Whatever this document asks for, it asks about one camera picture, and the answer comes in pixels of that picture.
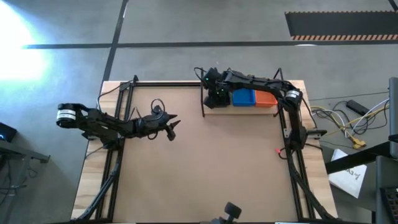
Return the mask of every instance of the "black stripe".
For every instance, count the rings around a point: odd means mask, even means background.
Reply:
[[[287,40],[287,41],[240,41],[240,42],[153,42],[116,44],[117,49],[173,48],[173,47],[268,47],[313,45],[374,45],[398,44],[398,40]],[[23,49],[96,49],[111,48],[112,44],[36,44],[24,45]]]
[[[110,48],[112,44],[28,44],[22,49],[103,49]]]
[[[106,66],[105,66],[104,76],[102,77],[102,82],[108,81],[109,76],[111,75],[112,64],[113,64],[114,56],[116,54],[116,49],[117,49],[117,44],[119,42],[120,33],[122,30],[122,25],[123,25],[123,20],[124,20],[124,12],[127,8],[128,2],[129,2],[129,0],[123,0],[122,7],[120,8],[118,22],[116,24],[116,28],[115,28],[114,35],[113,35],[112,47],[111,47],[111,50],[109,51],[108,60],[106,61]]]
[[[291,35],[395,35],[398,13],[311,12],[285,15]]]
[[[398,11],[398,6],[394,0],[388,0],[390,2],[391,7],[394,9],[394,11]]]
[[[164,47],[268,47],[313,45],[372,45],[398,44],[398,40],[300,40],[300,41],[249,41],[249,42],[158,42],[118,44],[118,48],[164,48]]]

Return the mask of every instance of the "paper sign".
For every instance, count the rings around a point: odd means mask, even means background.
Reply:
[[[340,149],[335,149],[331,160],[334,161],[345,156],[347,156],[347,153]],[[350,195],[358,198],[366,173],[366,168],[366,165],[360,165],[329,174],[329,182],[341,190],[349,193]]]

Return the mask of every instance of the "concrete floor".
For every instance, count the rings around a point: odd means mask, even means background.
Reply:
[[[19,50],[23,44],[111,43],[122,0],[0,1],[0,117],[15,127],[16,144],[50,154],[47,165],[18,194],[11,223],[69,219],[87,141],[77,130],[55,125],[57,105],[95,106],[109,49]],[[290,40],[285,11],[391,10],[387,0],[130,0],[120,43]],[[396,75],[398,45],[208,47],[118,49],[110,80],[194,80],[193,67],[232,67],[271,76],[303,79],[310,99],[386,91]],[[353,99],[369,108],[387,94]],[[313,100],[333,106],[336,100]],[[318,120],[320,128],[334,124]],[[382,124],[382,116],[375,125]],[[387,139],[388,128],[369,131],[368,146]],[[349,146],[342,134],[326,141]],[[340,218],[370,222],[370,212],[348,204],[333,189]]]

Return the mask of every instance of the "orange block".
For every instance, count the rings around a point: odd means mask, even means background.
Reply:
[[[260,107],[271,107],[278,104],[278,101],[275,99],[274,95],[265,92],[265,91],[254,91],[256,96],[256,105]]]

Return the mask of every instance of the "blue block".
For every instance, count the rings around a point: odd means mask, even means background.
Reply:
[[[254,90],[242,88],[233,91],[232,104],[234,106],[254,106],[256,104]]]

